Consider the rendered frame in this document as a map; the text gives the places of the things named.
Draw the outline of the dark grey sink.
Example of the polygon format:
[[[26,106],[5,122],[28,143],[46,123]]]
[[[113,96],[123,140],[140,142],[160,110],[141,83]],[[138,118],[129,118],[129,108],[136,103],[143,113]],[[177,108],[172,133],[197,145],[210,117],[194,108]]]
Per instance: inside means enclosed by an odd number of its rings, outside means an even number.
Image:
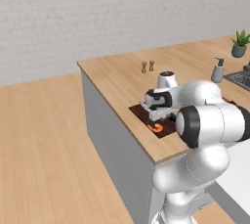
[[[224,76],[224,79],[238,85],[239,87],[250,91],[250,71],[237,71]]]

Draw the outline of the grey kitchen island cabinet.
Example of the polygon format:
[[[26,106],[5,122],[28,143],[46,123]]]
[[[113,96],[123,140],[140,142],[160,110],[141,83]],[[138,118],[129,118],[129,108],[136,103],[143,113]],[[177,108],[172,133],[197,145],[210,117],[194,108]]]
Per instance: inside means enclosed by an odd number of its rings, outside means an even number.
[[[90,78],[81,74],[88,135],[134,223],[151,224],[164,201],[152,188],[154,164]]]

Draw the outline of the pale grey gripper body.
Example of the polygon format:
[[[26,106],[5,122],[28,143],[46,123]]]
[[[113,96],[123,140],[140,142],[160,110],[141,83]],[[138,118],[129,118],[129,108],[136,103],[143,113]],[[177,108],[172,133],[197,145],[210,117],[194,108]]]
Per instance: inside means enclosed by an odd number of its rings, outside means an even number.
[[[169,118],[172,114],[177,114],[176,109],[161,107],[160,105],[149,106],[146,103],[141,103],[141,106],[148,112],[148,117],[151,121],[156,121],[161,118]]]

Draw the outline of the dark brown cutting board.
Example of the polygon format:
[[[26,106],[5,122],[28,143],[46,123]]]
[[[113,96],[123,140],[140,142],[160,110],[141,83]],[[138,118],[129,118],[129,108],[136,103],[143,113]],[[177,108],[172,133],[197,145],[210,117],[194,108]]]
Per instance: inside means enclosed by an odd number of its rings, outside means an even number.
[[[176,116],[171,115],[169,118],[161,118],[155,122],[151,121],[148,117],[148,112],[140,105],[134,105],[129,110],[147,127],[149,124],[159,123],[163,126],[163,130],[160,133],[152,132],[158,138],[161,139],[176,132]]]

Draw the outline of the grey soap dispenser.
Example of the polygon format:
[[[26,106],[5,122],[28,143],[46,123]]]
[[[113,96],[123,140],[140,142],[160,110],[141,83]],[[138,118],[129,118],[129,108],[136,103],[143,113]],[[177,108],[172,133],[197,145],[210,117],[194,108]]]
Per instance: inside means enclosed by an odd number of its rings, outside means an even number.
[[[211,80],[215,83],[221,83],[225,73],[224,59],[218,58],[218,63],[214,66]]]

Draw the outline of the white drawer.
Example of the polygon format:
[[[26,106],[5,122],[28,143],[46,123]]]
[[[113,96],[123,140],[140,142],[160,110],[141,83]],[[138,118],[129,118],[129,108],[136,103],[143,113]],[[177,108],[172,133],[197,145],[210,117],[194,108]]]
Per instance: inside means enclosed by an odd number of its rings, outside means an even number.
[[[250,224],[250,139],[228,151],[229,168],[207,191],[235,224]]]

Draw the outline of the green potted plant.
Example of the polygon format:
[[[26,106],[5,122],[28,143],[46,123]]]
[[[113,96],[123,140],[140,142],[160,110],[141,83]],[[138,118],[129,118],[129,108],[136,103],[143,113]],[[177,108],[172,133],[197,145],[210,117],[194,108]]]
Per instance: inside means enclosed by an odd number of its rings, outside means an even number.
[[[242,58],[246,52],[247,44],[250,43],[250,33],[246,34],[245,30],[236,33],[236,38],[231,40],[233,43],[231,54],[235,58]]]

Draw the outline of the orange curved item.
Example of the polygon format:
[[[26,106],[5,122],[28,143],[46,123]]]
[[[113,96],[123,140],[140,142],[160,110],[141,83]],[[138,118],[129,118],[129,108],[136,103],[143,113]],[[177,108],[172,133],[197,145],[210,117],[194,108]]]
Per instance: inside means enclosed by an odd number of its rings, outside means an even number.
[[[163,130],[163,126],[159,123],[149,124],[147,127],[154,133],[160,133]]]

